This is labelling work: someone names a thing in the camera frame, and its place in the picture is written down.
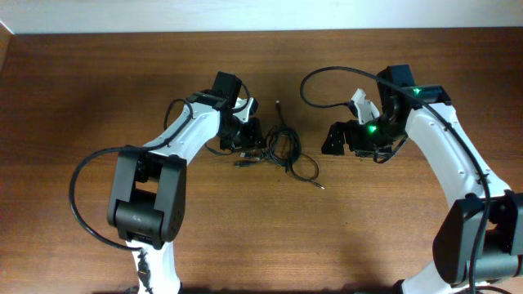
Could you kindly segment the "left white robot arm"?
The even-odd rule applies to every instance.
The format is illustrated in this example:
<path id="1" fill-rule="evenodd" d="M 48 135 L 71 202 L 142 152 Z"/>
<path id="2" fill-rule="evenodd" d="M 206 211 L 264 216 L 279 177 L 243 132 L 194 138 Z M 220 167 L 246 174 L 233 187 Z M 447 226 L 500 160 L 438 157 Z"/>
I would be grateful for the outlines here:
<path id="1" fill-rule="evenodd" d="M 174 239 L 186 208 L 187 167 L 214 137 L 221 149 L 240 151 L 261 143 L 255 98 L 232 73 L 218 72 L 211 88 L 184 99 L 183 110 L 163 133 L 140 151 L 119 152 L 107 221 L 132 253 L 139 283 L 130 293 L 178 293 L 181 280 Z"/>

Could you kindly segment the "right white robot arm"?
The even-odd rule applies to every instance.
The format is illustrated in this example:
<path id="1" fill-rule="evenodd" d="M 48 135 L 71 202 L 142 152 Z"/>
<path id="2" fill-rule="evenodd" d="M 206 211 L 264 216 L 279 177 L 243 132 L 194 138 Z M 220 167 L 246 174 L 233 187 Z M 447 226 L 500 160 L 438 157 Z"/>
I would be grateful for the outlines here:
<path id="1" fill-rule="evenodd" d="M 359 89 L 347 102 L 355 119 L 336 122 L 323 154 L 391 159 L 407 141 L 422 151 L 449 212 L 432 242 L 432 261 L 398 281 L 395 293 L 478 293 L 522 274 L 522 195 L 512 191 L 468 139 L 440 85 L 418 86 L 408 65 L 374 76 L 382 107 Z"/>

